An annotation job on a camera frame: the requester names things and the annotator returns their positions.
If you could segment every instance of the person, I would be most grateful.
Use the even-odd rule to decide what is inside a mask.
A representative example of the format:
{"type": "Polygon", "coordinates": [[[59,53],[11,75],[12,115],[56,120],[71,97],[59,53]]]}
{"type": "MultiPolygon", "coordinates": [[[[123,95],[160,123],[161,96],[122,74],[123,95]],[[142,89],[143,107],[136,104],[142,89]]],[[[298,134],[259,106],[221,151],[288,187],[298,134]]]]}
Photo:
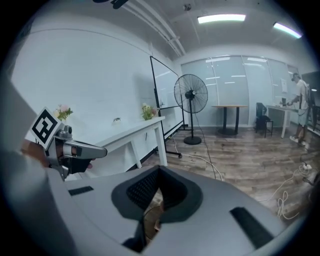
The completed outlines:
{"type": "Polygon", "coordinates": [[[299,102],[298,109],[298,127],[294,136],[290,136],[290,140],[295,143],[306,145],[306,134],[308,130],[308,117],[309,117],[309,85],[301,79],[298,73],[293,74],[292,81],[296,83],[296,97],[287,103],[291,106],[293,103],[299,102]]]}
{"type": "MultiPolygon", "coordinates": [[[[77,150],[75,147],[71,149],[73,154],[77,153],[77,150]]],[[[50,163],[46,157],[46,154],[44,152],[44,148],[37,143],[34,143],[30,140],[25,139],[22,143],[21,152],[24,155],[28,155],[36,160],[38,160],[43,167],[47,168],[49,167],[50,163]]],[[[56,147],[56,155],[58,158],[61,158],[63,156],[63,148],[62,146],[56,147]]],[[[93,166],[91,163],[87,166],[87,169],[91,169],[93,166]]]]}

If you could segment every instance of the ceiling sprinkler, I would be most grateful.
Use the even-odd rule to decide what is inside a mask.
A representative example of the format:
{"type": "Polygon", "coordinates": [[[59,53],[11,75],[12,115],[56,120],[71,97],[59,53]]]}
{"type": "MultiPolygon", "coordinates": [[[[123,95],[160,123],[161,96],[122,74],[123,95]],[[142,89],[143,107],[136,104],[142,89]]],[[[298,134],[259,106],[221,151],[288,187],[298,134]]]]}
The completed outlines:
{"type": "Polygon", "coordinates": [[[184,4],[184,5],[183,5],[183,10],[184,10],[185,12],[190,11],[190,10],[191,10],[191,4],[190,4],[190,3],[184,4]]]}

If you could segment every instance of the glass wall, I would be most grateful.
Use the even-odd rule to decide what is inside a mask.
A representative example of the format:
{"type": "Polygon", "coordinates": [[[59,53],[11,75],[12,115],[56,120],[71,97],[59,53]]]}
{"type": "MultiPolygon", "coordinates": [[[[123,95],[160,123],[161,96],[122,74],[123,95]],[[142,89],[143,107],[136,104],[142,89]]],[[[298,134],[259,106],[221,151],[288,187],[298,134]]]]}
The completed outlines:
{"type": "MultiPolygon", "coordinates": [[[[201,126],[222,126],[223,108],[212,106],[246,105],[240,108],[239,125],[252,127],[256,121],[256,103],[279,105],[282,98],[290,101],[296,93],[291,78],[298,69],[264,57],[217,56],[183,64],[181,69],[183,74],[201,78],[207,87],[208,102],[196,114],[201,126]]],[[[274,126],[282,126],[279,113],[270,114],[274,126]]],[[[236,108],[228,108],[227,125],[235,122],[236,108]]]]}

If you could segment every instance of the ceiling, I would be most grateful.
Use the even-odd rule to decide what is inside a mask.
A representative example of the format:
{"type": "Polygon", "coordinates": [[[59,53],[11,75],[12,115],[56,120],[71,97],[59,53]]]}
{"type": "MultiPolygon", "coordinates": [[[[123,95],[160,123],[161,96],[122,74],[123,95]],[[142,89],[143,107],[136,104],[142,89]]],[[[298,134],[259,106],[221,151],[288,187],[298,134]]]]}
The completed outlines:
{"type": "MultiPolygon", "coordinates": [[[[186,53],[199,48],[223,44],[261,44],[287,49],[300,44],[301,39],[273,28],[275,22],[301,32],[295,22],[271,0],[143,0],[161,16],[186,53]],[[184,4],[190,4],[191,10],[184,11],[184,4]],[[214,14],[245,14],[244,22],[220,21],[199,24],[197,17],[214,14]]],[[[145,15],[151,17],[158,26],[168,32],[155,15],[141,4],[141,0],[129,0],[118,10],[112,9],[110,2],[94,3],[92,0],[65,1],[55,8],[63,11],[91,16],[106,20],[122,27],[146,42],[170,59],[176,59],[177,53],[156,29],[133,15],[126,8],[135,5],[145,15]]],[[[174,42],[175,47],[183,50],[174,42]]]]}

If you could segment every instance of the flower bouquet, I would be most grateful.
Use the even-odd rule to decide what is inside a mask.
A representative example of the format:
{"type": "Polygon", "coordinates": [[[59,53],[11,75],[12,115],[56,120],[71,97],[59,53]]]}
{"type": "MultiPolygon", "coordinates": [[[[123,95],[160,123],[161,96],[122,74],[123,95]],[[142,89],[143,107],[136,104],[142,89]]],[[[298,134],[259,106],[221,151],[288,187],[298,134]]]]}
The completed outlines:
{"type": "Polygon", "coordinates": [[[142,105],[142,117],[144,120],[152,119],[156,114],[158,114],[159,108],[154,109],[152,106],[143,103],[142,105]]]}
{"type": "Polygon", "coordinates": [[[67,105],[59,104],[58,108],[53,112],[54,116],[60,121],[67,120],[67,117],[70,116],[73,111],[67,105]]]}

